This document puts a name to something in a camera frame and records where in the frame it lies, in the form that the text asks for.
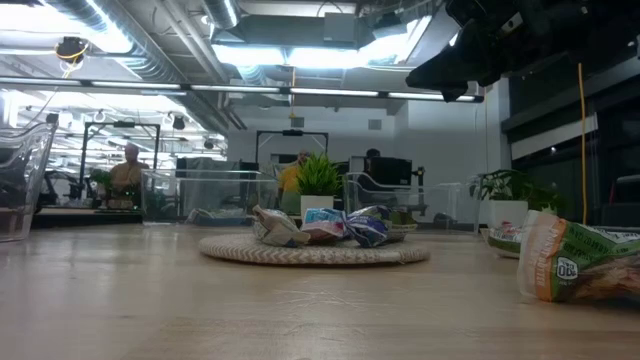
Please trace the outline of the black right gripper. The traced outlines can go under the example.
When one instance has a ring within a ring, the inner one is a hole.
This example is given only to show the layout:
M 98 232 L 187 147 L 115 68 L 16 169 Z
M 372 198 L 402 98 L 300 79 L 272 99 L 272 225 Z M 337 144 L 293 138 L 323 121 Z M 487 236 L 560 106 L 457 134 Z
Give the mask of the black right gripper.
M 446 0 L 447 14 L 460 26 L 456 43 L 413 69 L 411 88 L 441 91 L 446 103 L 457 101 L 467 83 L 492 84 L 504 73 L 519 71 L 550 51 L 546 0 Z

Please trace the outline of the green granola bar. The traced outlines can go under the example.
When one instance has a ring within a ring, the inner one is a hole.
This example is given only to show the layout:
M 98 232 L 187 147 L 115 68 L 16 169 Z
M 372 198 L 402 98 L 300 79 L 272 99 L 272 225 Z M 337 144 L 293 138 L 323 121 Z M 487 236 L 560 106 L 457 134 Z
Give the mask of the green granola bar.
M 404 211 L 393 210 L 390 213 L 391 225 L 389 227 L 387 240 L 389 242 L 400 242 L 411 232 L 414 232 L 418 224 L 411 217 L 411 214 Z
M 520 292 L 545 302 L 640 302 L 640 233 L 531 210 L 520 232 Z
M 486 237 L 487 245 L 500 257 L 518 259 L 521 248 L 521 226 L 503 223 L 490 228 Z

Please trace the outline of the black floor stand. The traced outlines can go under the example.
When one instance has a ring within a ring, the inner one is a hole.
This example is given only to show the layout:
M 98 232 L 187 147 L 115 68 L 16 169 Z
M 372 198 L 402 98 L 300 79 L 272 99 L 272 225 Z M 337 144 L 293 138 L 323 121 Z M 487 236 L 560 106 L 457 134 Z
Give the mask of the black floor stand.
M 425 168 L 423 166 L 419 166 L 412 172 L 412 175 L 417 178 L 418 182 L 418 204 L 420 206 L 424 205 L 424 174 Z

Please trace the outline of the black monitor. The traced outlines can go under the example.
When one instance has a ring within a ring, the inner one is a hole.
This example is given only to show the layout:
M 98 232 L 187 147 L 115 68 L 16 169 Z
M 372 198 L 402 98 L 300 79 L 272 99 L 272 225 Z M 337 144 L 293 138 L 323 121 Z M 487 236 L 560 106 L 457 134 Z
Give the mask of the black monitor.
M 372 179 L 380 185 L 409 186 L 412 161 L 393 157 L 373 157 L 370 161 Z

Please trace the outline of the clear plastic bin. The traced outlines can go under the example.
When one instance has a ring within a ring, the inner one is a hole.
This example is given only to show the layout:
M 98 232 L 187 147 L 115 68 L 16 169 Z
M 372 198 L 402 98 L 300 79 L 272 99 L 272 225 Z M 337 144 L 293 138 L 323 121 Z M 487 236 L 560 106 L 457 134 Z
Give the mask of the clear plastic bin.
M 424 205 L 418 204 L 418 185 L 380 185 L 366 173 L 347 173 L 343 182 L 347 213 L 374 205 L 391 211 L 408 212 L 417 222 L 416 232 L 471 233 L 479 230 L 480 202 L 470 187 L 479 183 L 471 177 L 462 183 L 424 185 Z
M 193 225 L 195 208 L 241 209 L 251 224 L 252 208 L 272 208 L 278 181 L 255 170 L 145 170 L 140 211 L 144 224 Z
M 0 128 L 0 243 L 29 236 L 56 129 Z

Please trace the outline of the grey ceiling box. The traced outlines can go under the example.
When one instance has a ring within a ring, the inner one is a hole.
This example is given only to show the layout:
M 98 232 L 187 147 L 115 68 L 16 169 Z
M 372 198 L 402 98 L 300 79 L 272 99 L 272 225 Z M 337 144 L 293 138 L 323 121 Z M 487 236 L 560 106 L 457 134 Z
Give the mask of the grey ceiling box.
M 325 42 L 353 44 L 355 42 L 356 18 L 349 13 L 324 13 Z

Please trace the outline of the long ceiling light strip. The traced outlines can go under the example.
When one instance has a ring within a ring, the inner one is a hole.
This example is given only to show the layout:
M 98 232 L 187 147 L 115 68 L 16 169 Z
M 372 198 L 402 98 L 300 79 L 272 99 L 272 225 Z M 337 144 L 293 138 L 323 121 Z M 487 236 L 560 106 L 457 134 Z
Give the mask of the long ceiling light strip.
M 260 95 L 304 95 L 304 96 L 334 96 L 354 98 L 376 98 L 391 100 L 416 100 L 446 102 L 445 97 L 439 93 L 431 92 L 398 92 L 380 90 L 351 90 L 334 88 L 308 88 L 296 86 L 247 86 L 247 85 L 220 85 L 220 84 L 187 84 L 187 83 L 158 83 L 158 82 L 130 82 L 90 79 L 66 79 L 66 78 L 41 78 L 41 77 L 17 77 L 0 76 L 0 85 L 9 87 L 13 85 L 40 86 L 40 87 L 66 87 L 66 88 L 96 88 L 96 89 L 120 89 L 156 91 L 175 95 L 178 92 L 223 92 Z

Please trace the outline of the leafy plant in white pot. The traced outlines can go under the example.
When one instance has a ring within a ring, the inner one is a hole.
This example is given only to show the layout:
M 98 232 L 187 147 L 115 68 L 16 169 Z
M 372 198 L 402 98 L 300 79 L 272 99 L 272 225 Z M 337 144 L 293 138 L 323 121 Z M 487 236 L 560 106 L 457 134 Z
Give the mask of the leafy plant in white pot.
M 489 228 L 520 227 L 529 210 L 556 215 L 564 207 L 556 189 L 538 185 L 528 174 L 511 169 L 480 174 L 470 193 L 487 202 Z

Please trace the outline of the spiky plant in white pot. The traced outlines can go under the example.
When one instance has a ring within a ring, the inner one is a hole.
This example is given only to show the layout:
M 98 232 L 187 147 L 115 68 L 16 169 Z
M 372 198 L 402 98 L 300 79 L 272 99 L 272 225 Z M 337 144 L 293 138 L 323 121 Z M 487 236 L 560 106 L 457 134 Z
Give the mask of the spiky plant in white pot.
M 335 197 L 342 190 L 342 176 L 324 153 L 307 157 L 298 168 L 296 181 L 302 217 L 309 209 L 333 209 Z

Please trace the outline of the dark chair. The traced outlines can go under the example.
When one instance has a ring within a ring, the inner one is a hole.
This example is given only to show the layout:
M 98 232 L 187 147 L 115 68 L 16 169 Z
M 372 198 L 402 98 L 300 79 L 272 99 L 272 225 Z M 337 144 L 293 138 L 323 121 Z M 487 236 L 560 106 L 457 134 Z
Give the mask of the dark chair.
M 612 183 L 608 202 L 602 206 L 601 223 L 640 228 L 640 174 L 622 176 Z

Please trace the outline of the small background plant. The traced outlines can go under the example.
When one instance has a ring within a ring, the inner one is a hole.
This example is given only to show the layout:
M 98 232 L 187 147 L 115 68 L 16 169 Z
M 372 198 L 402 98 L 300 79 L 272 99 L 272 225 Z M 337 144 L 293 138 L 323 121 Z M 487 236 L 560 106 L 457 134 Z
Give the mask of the small background plant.
M 92 169 L 89 178 L 92 182 L 102 185 L 105 189 L 110 189 L 112 187 L 112 177 L 109 171 L 98 168 Z

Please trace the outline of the black gantry frame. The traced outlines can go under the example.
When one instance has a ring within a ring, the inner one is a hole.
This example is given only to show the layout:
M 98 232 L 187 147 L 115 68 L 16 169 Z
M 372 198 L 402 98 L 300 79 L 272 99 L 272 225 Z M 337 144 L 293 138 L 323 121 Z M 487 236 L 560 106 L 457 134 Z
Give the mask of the black gantry frame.
M 276 130 L 257 130 L 256 134 L 255 134 L 255 146 L 254 146 L 254 162 L 258 163 L 259 162 L 259 157 L 260 157 L 260 148 L 266 144 L 268 141 L 265 141 L 263 143 L 260 142 L 260 137 L 263 134 L 269 134 L 269 135 L 281 135 L 284 137 L 303 137 L 303 136 L 322 136 L 324 138 L 324 143 L 320 143 L 320 147 L 324 150 L 325 154 L 328 154 L 328 146 L 329 146 L 329 133 L 327 132 L 309 132 L 309 131 L 302 131 L 302 130 L 296 130 L 296 129 L 289 129 L 289 130 L 280 130 L 280 131 L 276 131 Z
M 80 180 L 84 181 L 85 178 L 85 167 L 86 167 L 86 156 L 88 152 L 88 142 L 89 142 L 89 130 L 93 126 L 99 126 L 100 128 L 104 128 L 105 126 L 111 126 L 114 128 L 135 128 L 135 127 L 143 127 L 143 128 L 154 128 L 155 129 L 155 137 L 154 137 L 154 150 L 153 150 L 153 166 L 152 169 L 157 168 L 158 163 L 158 153 L 159 153 L 159 142 L 160 142 L 160 126 L 158 124 L 141 124 L 135 123 L 131 121 L 114 121 L 114 122 L 88 122 L 85 124 L 85 129 L 83 133 L 83 144 L 81 149 L 81 164 L 80 164 Z M 133 203 L 139 205 L 141 203 L 142 198 L 142 179 L 140 183 L 140 187 L 135 190 L 130 190 L 126 192 L 125 197 L 129 197 Z

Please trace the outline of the silver ventilation duct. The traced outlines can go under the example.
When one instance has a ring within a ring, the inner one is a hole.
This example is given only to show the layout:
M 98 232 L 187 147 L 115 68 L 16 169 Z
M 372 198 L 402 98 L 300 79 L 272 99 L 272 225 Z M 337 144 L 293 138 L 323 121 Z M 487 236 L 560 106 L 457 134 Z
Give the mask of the silver ventilation duct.
M 187 77 L 161 50 L 160 46 L 134 19 L 119 0 L 38 0 L 70 20 L 77 21 L 94 33 L 112 33 L 129 45 L 120 51 L 119 62 L 146 82 L 185 83 Z M 228 133 L 239 130 L 240 124 L 229 112 L 217 105 L 218 97 L 187 92 L 171 98 L 183 106 L 189 115 L 205 129 Z

